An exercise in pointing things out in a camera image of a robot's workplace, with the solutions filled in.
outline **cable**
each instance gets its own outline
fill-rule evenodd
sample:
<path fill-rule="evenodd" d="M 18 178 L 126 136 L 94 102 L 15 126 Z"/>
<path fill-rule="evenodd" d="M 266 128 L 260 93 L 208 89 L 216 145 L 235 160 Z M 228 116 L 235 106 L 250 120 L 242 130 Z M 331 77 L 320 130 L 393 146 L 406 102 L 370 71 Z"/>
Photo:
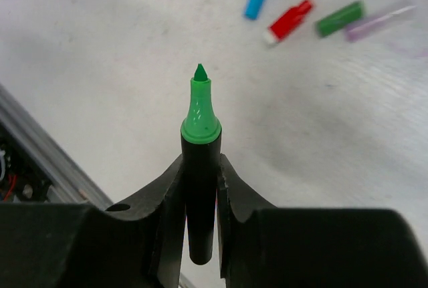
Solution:
<path fill-rule="evenodd" d="M 5 159 L 6 152 L 0 150 L 0 181 L 2 181 L 5 178 L 6 175 L 6 159 Z"/>
<path fill-rule="evenodd" d="M 12 182 L 12 185 L 11 185 L 11 187 L 9 188 L 9 191 L 7 191 L 7 194 L 5 195 L 5 198 L 3 199 L 3 201 L 6 201 L 6 200 L 7 200 L 7 198 L 9 198 L 9 196 L 11 195 L 11 193 L 12 193 L 12 191 L 13 191 L 13 189 L 15 188 L 15 185 L 16 185 L 16 179 L 18 179 L 18 176 L 17 176 L 17 175 L 13 176 L 13 178 L 12 178 L 12 176 L 11 176 L 11 175 L 9 175 L 9 183 L 11 183 L 11 182 Z"/>

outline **white table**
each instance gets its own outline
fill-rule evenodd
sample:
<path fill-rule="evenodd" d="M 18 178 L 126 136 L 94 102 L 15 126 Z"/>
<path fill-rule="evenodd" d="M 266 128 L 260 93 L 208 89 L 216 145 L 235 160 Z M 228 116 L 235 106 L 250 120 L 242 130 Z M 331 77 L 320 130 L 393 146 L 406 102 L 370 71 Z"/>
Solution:
<path fill-rule="evenodd" d="M 138 190 L 180 152 L 189 78 L 213 79 L 223 153 L 279 206 L 400 211 L 428 252 L 428 0 L 412 22 L 349 44 L 313 23 L 285 42 L 263 30 L 301 0 L 0 0 L 0 82 L 112 200 Z M 395 0 L 365 0 L 376 11 Z M 187 256 L 197 287 L 223 287 L 217 256 Z"/>

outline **purple marker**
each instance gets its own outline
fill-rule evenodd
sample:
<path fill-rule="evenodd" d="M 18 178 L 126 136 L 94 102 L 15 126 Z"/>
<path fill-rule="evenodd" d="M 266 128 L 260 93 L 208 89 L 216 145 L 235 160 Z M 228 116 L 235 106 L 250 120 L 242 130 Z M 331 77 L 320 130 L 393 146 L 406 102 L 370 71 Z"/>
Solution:
<path fill-rule="evenodd" d="M 408 19 L 415 8 L 416 6 L 408 0 L 395 3 L 376 14 L 347 25 L 344 30 L 345 37 L 349 42 L 363 39 L 389 25 Z"/>

